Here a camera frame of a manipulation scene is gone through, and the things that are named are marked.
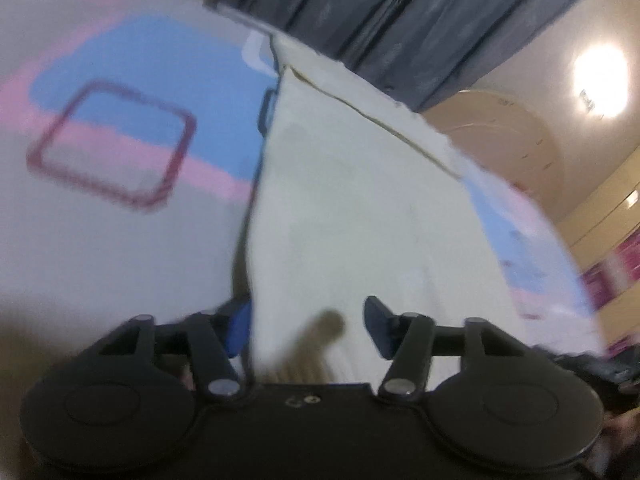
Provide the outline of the cream knit sweater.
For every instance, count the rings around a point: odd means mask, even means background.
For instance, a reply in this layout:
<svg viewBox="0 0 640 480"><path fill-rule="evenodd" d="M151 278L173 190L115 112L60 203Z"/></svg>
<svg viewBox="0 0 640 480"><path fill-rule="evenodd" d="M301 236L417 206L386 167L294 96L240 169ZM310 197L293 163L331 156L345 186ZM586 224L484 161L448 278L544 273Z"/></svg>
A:
<svg viewBox="0 0 640 480"><path fill-rule="evenodd" d="M283 35L246 245L250 358L264 382L378 385L368 297L442 325L525 335L448 138Z"/></svg>

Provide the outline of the cream wardrobe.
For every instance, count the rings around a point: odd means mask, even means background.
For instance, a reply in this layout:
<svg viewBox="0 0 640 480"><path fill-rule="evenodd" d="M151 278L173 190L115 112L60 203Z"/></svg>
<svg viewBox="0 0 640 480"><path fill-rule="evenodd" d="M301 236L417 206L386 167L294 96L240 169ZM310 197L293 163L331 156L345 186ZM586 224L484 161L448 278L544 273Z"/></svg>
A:
<svg viewBox="0 0 640 480"><path fill-rule="evenodd" d="M639 281L639 153L558 224L596 309Z"/></svg>

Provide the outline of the cream round headboard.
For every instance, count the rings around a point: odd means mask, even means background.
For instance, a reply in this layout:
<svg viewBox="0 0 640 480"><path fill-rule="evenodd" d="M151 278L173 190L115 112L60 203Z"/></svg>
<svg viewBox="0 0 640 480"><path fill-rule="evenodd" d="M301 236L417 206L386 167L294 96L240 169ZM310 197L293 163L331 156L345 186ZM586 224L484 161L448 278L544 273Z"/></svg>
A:
<svg viewBox="0 0 640 480"><path fill-rule="evenodd" d="M480 166L529 192L552 216L564 164L548 125L533 110L493 91L464 90L423 113Z"/></svg>

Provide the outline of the patterned bed sheet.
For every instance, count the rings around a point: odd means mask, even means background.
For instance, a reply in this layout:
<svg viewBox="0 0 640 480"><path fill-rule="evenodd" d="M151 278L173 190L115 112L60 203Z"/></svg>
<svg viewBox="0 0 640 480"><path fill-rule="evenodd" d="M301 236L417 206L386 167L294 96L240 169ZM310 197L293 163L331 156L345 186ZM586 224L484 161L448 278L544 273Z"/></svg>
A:
<svg viewBox="0 0 640 480"><path fill-rule="evenodd" d="M170 323L252 296L279 35L198 0L1 0L3 443L20 436L26 391L128 318ZM601 353L547 218L451 146L518 339Z"/></svg>

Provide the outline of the blue grey curtain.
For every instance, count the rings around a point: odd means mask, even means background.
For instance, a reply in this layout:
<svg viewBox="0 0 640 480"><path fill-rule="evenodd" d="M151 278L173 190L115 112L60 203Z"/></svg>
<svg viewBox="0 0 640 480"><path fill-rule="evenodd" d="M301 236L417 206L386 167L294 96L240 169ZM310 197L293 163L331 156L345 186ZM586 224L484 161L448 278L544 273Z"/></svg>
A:
<svg viewBox="0 0 640 480"><path fill-rule="evenodd" d="M286 32L413 110L469 88L577 0L205 0Z"/></svg>

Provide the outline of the wall lamp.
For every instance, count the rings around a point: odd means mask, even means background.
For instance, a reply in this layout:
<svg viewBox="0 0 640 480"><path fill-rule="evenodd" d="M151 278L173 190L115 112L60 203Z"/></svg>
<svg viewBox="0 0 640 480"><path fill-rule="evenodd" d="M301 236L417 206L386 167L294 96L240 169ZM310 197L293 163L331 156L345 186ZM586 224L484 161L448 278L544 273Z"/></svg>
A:
<svg viewBox="0 0 640 480"><path fill-rule="evenodd" d="M582 103L582 108L587 115L594 117L597 120L602 120L604 118L604 114L598 102L590 96L586 89L580 90L578 93L578 99Z"/></svg>

